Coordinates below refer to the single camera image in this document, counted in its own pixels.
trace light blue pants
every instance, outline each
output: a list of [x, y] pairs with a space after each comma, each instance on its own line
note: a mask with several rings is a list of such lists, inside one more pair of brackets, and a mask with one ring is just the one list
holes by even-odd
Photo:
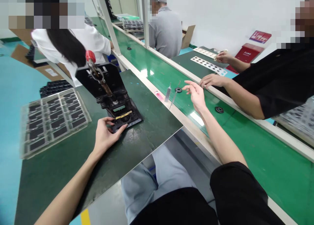
[[149, 203], [184, 187], [196, 188], [186, 169], [173, 157], [165, 145], [153, 153], [156, 178], [140, 163], [121, 180], [125, 214], [130, 224]]

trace brown cardboard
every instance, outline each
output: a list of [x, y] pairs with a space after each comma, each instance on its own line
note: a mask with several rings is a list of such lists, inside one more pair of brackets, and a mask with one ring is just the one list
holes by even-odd
[[195, 25], [191, 25], [187, 28], [187, 30], [182, 29], [182, 46], [181, 46], [181, 49], [189, 47], [189, 45], [191, 43], [194, 28], [195, 28]]
[[[34, 68], [33, 64], [25, 57], [26, 53], [28, 52], [28, 49], [20, 44], [17, 45], [17, 47], [15, 48], [15, 50], [13, 51], [11, 57], [13, 59], [18, 60], [19, 62], [22, 62], [26, 65], [28, 65], [31, 68]], [[70, 77], [70, 73], [69, 71], [65, 68], [65, 66], [63, 64], [59, 63], [58, 65], [60, 66], [60, 68], [66, 72], [66, 74], [69, 75]], [[38, 70], [39, 72], [41, 72], [44, 76], [46, 76], [47, 78], [49, 78], [51, 81], [57, 81], [57, 80], [61, 80], [64, 79], [53, 67], [51, 67], [50, 65], [46, 65], [46, 66], [41, 66], [41, 67], [37, 67], [34, 68], [36, 70]]]
[[31, 45], [32, 42], [32, 36], [31, 36], [31, 32], [33, 31], [33, 29], [31, 28], [25, 28], [25, 29], [10, 29], [19, 39], [21, 39], [23, 42], [25, 42], [27, 45]]

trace red box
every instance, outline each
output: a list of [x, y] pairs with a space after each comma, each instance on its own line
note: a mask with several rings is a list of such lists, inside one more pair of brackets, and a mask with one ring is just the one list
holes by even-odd
[[[264, 48], [262, 47], [246, 43], [242, 46], [241, 50], [235, 57], [245, 63], [251, 63], [251, 61], [254, 60], [263, 50]], [[238, 72], [231, 65], [229, 65], [227, 69], [238, 74]]]

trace gray shirt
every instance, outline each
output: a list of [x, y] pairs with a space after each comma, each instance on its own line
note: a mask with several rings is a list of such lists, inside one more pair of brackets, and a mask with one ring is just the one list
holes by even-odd
[[168, 6], [161, 7], [149, 23], [149, 46], [168, 58], [179, 55], [182, 25], [179, 16]]

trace worker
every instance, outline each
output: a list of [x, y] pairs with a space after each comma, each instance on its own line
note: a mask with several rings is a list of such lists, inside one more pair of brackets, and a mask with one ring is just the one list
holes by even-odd
[[103, 54], [110, 55], [113, 48], [111, 41], [87, 24], [84, 29], [34, 29], [31, 35], [48, 60], [65, 65], [75, 87], [82, 85], [76, 79], [75, 71], [86, 65], [86, 50], [93, 51], [96, 64], [100, 64], [106, 62]]
[[[203, 89], [192, 81], [185, 82], [188, 85], [183, 89], [191, 94], [194, 108], [223, 164], [213, 171], [210, 180], [218, 217], [185, 168], [161, 146], [153, 154], [158, 184], [142, 164], [122, 179], [128, 223], [214, 225], [219, 220], [220, 224], [232, 225], [283, 224], [268, 207], [268, 196], [248, 169], [240, 150], [207, 109]], [[70, 223], [92, 170], [126, 127], [112, 134], [106, 127], [106, 124], [113, 125], [112, 120], [106, 117], [98, 121], [94, 150], [35, 225]]]
[[182, 25], [179, 16], [167, 6], [167, 0], [150, 0], [153, 18], [149, 23], [149, 46], [168, 58], [179, 55]]
[[239, 75], [229, 79], [210, 74], [202, 78], [201, 87], [214, 86], [255, 119], [271, 118], [304, 104], [314, 95], [314, 13], [310, 0], [301, 4], [305, 6], [296, 9], [293, 22], [304, 37], [282, 44], [281, 49], [254, 64], [221, 52], [217, 61], [230, 64]]

